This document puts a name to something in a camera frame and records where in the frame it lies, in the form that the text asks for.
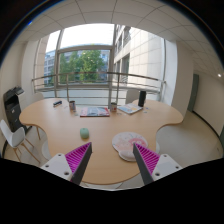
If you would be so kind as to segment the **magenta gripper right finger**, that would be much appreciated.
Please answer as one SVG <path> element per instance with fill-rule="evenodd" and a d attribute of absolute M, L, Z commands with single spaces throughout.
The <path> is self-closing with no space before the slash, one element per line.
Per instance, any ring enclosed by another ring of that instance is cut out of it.
<path fill-rule="evenodd" d="M 159 155 L 137 143 L 133 144 L 133 154 L 145 185 L 182 169 L 168 154 Z"/>

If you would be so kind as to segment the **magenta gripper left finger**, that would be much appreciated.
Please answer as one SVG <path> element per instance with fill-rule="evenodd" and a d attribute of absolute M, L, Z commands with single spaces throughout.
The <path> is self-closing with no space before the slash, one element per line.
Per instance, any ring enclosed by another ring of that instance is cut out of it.
<path fill-rule="evenodd" d="M 82 181 L 91 154 L 92 143 L 89 142 L 67 154 L 56 154 L 42 166 L 42 169 L 79 185 Z"/>

